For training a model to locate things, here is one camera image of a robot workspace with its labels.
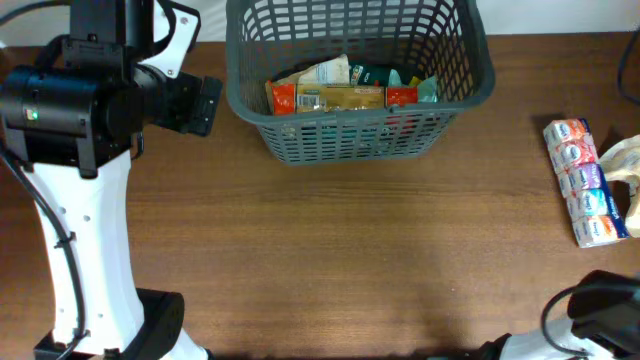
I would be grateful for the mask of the green coffee mix bag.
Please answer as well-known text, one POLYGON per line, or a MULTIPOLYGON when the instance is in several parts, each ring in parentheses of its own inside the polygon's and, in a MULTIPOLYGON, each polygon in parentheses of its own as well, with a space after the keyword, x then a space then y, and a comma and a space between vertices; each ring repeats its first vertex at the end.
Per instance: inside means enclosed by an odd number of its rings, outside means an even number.
POLYGON ((424 79, 423 75, 409 68, 367 63, 350 63, 349 76, 353 86, 414 86, 424 79))

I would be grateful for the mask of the multicolour tissue pack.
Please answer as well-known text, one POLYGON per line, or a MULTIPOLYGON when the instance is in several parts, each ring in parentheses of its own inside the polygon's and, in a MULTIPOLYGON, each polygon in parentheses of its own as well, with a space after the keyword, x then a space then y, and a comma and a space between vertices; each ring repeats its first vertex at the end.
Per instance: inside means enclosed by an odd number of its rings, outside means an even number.
POLYGON ((543 131, 549 158, 581 248, 626 240, 630 233, 605 179, 586 120, 553 120, 543 131))

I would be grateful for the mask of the teal snack packet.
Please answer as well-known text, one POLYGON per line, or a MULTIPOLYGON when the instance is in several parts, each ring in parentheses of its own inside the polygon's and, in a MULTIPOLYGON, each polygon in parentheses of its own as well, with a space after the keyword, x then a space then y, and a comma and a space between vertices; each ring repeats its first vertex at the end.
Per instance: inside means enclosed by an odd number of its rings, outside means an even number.
POLYGON ((438 101, 437 77, 422 79, 391 70, 386 88, 386 106, 405 106, 438 101))

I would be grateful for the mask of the orange biscuit package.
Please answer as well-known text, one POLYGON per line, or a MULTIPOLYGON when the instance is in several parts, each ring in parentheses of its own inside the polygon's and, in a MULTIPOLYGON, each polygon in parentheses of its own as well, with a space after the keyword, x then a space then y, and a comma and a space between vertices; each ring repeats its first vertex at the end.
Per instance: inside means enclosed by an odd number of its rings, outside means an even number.
POLYGON ((270 84, 270 91, 274 115, 383 109, 421 101, 417 87, 270 84))

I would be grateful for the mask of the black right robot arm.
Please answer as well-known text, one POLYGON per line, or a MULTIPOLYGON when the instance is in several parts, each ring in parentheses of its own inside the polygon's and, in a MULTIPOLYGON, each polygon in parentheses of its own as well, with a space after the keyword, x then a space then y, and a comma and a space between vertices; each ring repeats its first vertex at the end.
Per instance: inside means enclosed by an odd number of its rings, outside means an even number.
POLYGON ((540 328, 483 344, 471 359, 622 360, 639 357, 639 279, 594 270, 544 306, 540 328))

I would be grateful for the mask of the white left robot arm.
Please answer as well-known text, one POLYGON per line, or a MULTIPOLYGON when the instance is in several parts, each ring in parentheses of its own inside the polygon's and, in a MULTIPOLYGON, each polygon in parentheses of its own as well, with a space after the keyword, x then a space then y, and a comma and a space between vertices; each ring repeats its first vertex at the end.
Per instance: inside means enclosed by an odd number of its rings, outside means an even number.
POLYGON ((201 27, 174 1, 72 1, 70 30, 1 86, 1 157, 33 199, 55 323, 38 359, 207 359, 177 292, 135 285, 126 192, 147 125, 209 135, 222 84, 181 69, 201 27))

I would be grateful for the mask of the beige paper bag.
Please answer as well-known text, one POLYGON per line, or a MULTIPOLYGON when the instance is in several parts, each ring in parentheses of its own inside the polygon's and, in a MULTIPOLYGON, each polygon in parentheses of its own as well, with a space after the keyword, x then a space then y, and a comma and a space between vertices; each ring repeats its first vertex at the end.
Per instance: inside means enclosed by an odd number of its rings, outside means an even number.
POLYGON ((349 60, 346 54, 336 58, 303 65, 301 70, 287 70, 265 83, 269 107, 274 115, 295 112, 295 87, 304 85, 348 85, 350 82, 349 60))

